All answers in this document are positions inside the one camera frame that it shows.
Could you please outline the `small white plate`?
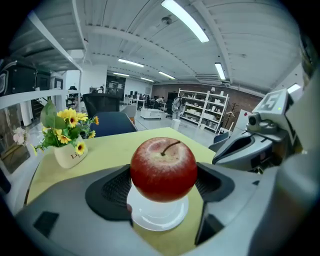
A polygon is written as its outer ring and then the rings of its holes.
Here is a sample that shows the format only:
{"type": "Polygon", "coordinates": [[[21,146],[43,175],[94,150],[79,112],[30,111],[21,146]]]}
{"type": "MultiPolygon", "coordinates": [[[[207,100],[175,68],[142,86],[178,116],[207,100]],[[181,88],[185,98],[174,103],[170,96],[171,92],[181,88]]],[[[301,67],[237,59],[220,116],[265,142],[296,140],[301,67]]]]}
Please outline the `small white plate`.
{"type": "Polygon", "coordinates": [[[140,227],[155,232],[171,230],[186,217],[189,209],[188,196],[171,202],[156,202],[145,198],[132,185],[127,196],[132,220],[140,227]]]}

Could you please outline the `small white flower bunch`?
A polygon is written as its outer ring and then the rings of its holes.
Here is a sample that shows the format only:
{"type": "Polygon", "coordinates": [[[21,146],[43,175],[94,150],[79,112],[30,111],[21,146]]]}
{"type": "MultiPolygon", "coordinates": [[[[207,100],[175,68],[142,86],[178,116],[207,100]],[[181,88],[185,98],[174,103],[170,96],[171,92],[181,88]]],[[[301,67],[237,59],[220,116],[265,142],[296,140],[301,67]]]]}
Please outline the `small white flower bunch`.
{"type": "Polygon", "coordinates": [[[26,146],[29,138],[30,136],[25,129],[18,127],[13,130],[13,140],[17,145],[26,146]]]}

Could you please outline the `red apple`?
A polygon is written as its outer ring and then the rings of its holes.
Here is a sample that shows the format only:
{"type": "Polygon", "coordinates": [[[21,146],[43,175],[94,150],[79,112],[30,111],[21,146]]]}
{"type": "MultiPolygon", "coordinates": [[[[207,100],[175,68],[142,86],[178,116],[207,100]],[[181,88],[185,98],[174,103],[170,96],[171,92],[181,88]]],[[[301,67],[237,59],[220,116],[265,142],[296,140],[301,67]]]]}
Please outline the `red apple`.
{"type": "Polygon", "coordinates": [[[196,183],[198,167],[185,143],[174,138],[155,137],[144,141],[134,152],[130,176],[145,198],[168,203],[188,194],[196,183]]]}

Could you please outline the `black mesh chair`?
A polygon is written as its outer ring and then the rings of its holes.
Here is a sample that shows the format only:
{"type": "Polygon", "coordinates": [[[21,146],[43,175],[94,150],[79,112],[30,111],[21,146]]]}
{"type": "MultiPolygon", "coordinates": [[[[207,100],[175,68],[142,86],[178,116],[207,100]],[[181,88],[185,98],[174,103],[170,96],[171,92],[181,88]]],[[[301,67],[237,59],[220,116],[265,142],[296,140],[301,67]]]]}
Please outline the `black mesh chair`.
{"type": "Polygon", "coordinates": [[[82,96],[89,118],[101,112],[119,112],[120,98],[106,93],[87,93],[82,96]]]}

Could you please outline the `dark grey chair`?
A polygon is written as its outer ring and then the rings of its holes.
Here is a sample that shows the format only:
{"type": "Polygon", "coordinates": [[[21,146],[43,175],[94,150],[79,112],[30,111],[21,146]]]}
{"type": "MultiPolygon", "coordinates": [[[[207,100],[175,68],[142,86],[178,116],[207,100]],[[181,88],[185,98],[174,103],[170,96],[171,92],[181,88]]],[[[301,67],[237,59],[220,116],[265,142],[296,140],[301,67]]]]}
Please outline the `dark grey chair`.
{"type": "Polygon", "coordinates": [[[229,139],[229,137],[230,137],[229,131],[216,135],[213,139],[213,144],[210,145],[208,148],[214,152],[217,152],[224,145],[224,143],[229,139]]]}

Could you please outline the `white desk with monitors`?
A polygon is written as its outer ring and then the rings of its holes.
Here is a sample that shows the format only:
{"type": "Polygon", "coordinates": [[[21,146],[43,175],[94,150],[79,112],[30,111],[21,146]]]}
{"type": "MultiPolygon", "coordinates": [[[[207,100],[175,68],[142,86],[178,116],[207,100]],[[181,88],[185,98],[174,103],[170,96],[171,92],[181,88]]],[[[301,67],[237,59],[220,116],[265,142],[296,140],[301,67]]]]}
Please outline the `white desk with monitors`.
{"type": "Polygon", "coordinates": [[[144,94],[140,94],[137,91],[130,90],[128,94],[124,95],[123,102],[125,105],[135,105],[137,110],[141,110],[145,107],[146,99],[144,94]]]}

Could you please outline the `white low cabinet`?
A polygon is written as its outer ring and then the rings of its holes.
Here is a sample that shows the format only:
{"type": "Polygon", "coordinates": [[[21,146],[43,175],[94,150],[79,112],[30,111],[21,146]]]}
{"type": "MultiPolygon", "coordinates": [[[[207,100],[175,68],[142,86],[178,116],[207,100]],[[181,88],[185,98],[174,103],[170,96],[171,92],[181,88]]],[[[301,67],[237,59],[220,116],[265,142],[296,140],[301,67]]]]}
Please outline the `white low cabinet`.
{"type": "Polygon", "coordinates": [[[142,108],[140,112],[140,117],[143,119],[161,119],[162,111],[153,108],[142,108]]]}

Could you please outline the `black office chair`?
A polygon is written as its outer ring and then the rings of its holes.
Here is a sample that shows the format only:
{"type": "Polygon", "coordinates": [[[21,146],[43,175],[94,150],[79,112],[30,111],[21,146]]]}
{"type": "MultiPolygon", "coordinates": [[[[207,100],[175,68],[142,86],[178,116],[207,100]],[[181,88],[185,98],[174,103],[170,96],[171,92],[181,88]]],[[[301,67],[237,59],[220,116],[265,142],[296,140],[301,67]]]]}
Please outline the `black office chair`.
{"type": "Polygon", "coordinates": [[[66,99],[66,107],[68,109],[78,110],[81,103],[81,95],[79,93],[69,93],[66,99]]]}

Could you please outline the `person's white shirt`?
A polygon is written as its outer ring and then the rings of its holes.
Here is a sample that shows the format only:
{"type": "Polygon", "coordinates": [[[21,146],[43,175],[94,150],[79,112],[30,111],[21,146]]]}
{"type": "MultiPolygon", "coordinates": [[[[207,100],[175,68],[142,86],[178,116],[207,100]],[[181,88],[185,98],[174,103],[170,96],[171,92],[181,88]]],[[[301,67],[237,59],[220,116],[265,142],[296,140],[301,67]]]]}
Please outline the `person's white shirt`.
{"type": "Polygon", "coordinates": [[[307,86],[289,90],[293,105],[285,113],[305,151],[320,150],[320,64],[307,86]]]}

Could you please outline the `blue chair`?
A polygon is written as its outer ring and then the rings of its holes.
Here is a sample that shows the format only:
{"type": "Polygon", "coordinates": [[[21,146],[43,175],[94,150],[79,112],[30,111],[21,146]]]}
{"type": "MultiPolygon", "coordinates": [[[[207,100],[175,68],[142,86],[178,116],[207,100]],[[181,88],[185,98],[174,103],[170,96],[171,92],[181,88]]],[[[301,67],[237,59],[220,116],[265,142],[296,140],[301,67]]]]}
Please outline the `blue chair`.
{"type": "Polygon", "coordinates": [[[137,132],[136,126],[123,112],[99,112],[96,114],[99,124],[92,123],[90,129],[96,137],[105,137],[137,132]]]}

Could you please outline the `person's right forearm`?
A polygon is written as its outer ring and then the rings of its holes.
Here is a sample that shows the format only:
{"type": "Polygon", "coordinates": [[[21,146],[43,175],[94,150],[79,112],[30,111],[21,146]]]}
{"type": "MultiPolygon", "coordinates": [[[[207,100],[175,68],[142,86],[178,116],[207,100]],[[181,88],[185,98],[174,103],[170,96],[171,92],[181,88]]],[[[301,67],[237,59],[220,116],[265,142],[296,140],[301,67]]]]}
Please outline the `person's right forearm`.
{"type": "Polygon", "coordinates": [[[277,172],[272,228],[275,247],[283,245],[307,218],[320,197],[320,149],[289,157],[277,172]]]}

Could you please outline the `wooden coat rack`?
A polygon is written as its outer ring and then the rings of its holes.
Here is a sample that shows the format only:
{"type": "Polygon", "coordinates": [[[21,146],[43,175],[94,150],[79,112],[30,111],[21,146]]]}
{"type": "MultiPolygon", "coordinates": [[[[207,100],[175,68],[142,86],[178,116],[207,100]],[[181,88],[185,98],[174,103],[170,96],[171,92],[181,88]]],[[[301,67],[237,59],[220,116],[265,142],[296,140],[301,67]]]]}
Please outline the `wooden coat rack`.
{"type": "Polygon", "coordinates": [[[225,113],[225,120],[224,120],[224,125],[223,125],[224,129],[227,128],[229,120],[233,119],[235,117],[235,112],[236,112],[236,110],[238,108],[238,105],[236,103],[232,103],[230,105],[230,107],[231,107],[230,111],[225,113]]]}

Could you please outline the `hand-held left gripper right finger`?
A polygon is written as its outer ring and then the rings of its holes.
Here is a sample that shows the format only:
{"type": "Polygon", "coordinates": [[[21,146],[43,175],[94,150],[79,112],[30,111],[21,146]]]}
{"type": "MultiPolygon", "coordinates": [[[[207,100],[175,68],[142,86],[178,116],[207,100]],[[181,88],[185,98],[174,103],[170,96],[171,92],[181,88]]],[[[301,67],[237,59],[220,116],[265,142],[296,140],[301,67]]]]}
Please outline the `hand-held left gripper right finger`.
{"type": "Polygon", "coordinates": [[[203,199],[194,256],[249,256],[255,230],[269,204],[278,168],[263,174],[197,163],[203,199]]]}

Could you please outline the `yellow flowers in white pot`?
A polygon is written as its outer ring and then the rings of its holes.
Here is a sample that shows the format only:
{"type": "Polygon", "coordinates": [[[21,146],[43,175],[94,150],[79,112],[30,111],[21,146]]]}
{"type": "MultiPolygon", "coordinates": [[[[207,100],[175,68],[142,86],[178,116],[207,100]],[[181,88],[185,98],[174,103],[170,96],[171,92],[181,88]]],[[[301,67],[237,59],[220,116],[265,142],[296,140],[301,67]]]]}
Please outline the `yellow flowers in white pot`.
{"type": "Polygon", "coordinates": [[[32,149],[36,154],[53,148],[58,164],[64,169],[74,167],[86,157],[88,148],[82,135],[86,139],[94,138],[96,131],[91,129],[91,125],[99,125],[98,116],[89,118],[88,114],[76,112],[73,108],[57,111],[51,99],[43,107],[40,121],[44,138],[32,149]]]}

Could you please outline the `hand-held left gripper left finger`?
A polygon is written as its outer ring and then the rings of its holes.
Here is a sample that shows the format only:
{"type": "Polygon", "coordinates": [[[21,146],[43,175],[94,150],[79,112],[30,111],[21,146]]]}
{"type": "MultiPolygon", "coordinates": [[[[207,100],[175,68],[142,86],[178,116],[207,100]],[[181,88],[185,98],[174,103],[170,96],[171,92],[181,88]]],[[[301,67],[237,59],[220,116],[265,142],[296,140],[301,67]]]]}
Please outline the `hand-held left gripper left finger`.
{"type": "Polygon", "coordinates": [[[60,181],[15,217],[45,256],[161,256],[133,229],[129,165],[60,181]]]}

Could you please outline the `yellow tablecloth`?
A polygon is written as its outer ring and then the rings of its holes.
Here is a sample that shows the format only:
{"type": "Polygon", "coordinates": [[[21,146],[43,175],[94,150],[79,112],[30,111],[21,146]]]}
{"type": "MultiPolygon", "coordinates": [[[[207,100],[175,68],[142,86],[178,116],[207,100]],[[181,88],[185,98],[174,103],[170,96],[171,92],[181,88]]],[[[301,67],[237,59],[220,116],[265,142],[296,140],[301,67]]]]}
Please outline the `yellow tablecloth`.
{"type": "MultiPolygon", "coordinates": [[[[130,163],[138,146],[155,137],[168,137],[183,142],[191,149],[197,162],[210,164],[215,155],[212,150],[170,127],[86,139],[86,157],[69,169],[64,169],[57,163],[53,149],[49,148],[37,153],[42,160],[30,184],[27,204],[57,182],[130,163]]],[[[166,231],[150,231],[133,224],[133,229],[164,256],[181,255],[196,247],[195,238],[201,220],[203,200],[196,187],[193,187],[187,196],[188,212],[177,227],[166,231]]]]}

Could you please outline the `brown tissue box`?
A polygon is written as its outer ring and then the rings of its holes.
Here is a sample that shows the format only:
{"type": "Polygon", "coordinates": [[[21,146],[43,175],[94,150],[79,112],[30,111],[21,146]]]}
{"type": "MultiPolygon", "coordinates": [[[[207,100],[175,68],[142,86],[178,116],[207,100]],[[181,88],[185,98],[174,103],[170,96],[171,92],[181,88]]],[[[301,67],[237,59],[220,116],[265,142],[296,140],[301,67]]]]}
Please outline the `brown tissue box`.
{"type": "Polygon", "coordinates": [[[29,157],[30,153],[28,148],[25,145],[18,144],[13,144],[8,149],[0,153],[0,159],[9,174],[15,172],[16,169],[29,157]]]}

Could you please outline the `white storage shelving unit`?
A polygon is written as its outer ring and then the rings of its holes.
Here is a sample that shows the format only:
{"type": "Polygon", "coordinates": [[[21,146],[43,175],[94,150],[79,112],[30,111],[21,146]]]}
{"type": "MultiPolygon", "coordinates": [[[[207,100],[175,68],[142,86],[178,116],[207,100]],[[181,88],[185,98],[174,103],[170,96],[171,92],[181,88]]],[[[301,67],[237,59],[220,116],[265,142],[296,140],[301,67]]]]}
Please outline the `white storage shelving unit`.
{"type": "Polygon", "coordinates": [[[184,110],[180,114],[183,120],[197,125],[200,129],[207,129],[214,133],[219,131],[229,103],[228,94],[180,88],[178,96],[185,100],[184,110]]]}

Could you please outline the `black box appliance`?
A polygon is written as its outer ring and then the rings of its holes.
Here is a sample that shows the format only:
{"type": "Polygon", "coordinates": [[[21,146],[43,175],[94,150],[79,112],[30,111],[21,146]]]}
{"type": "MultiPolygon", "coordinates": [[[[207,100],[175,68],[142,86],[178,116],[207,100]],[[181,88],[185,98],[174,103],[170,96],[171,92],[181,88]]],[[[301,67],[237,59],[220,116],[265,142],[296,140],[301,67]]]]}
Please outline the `black box appliance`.
{"type": "Polygon", "coordinates": [[[35,90],[37,69],[32,64],[14,60],[0,67],[0,97],[35,90]]]}

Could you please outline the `white metal shelf rack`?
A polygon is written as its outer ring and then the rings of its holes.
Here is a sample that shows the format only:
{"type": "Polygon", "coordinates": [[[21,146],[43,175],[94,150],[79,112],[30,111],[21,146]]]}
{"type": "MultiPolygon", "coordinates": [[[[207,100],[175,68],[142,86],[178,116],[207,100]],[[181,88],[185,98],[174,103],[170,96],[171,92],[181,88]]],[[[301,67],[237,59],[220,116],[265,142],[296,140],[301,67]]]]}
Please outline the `white metal shelf rack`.
{"type": "MultiPolygon", "coordinates": [[[[40,35],[47,40],[55,50],[58,51],[75,69],[80,72],[83,71],[80,65],[78,65],[75,60],[67,53],[67,51],[58,43],[54,36],[49,32],[45,25],[41,22],[34,11],[31,11],[27,19],[34,25],[34,27],[39,31],[40,35]]],[[[60,103],[56,105],[59,109],[66,106],[63,101],[63,96],[69,93],[68,90],[36,90],[30,92],[22,92],[17,94],[11,94],[4,96],[0,100],[0,110],[7,107],[13,106],[15,104],[22,104],[22,110],[24,113],[28,113],[29,101],[39,99],[39,98],[49,98],[49,97],[60,97],[60,103]]],[[[30,144],[27,144],[27,149],[30,157],[21,163],[16,171],[12,174],[8,172],[5,168],[5,164],[0,160],[0,168],[4,171],[5,178],[9,181],[11,185],[10,191],[3,196],[6,205],[8,206],[10,212],[16,215],[25,205],[25,201],[28,200],[29,187],[31,185],[33,176],[36,169],[43,159],[43,154],[34,154],[33,149],[30,144]]]]}

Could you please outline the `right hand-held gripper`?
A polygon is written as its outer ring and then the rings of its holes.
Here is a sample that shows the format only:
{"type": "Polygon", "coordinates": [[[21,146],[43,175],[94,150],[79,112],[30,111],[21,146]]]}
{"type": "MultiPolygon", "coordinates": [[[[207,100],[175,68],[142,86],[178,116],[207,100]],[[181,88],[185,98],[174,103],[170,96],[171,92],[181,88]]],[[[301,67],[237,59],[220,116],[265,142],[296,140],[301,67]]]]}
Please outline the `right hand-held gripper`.
{"type": "Polygon", "coordinates": [[[266,94],[249,115],[246,132],[227,139],[212,164],[255,173],[279,166],[292,152],[297,136],[286,117],[292,105],[286,89],[266,94]]]}

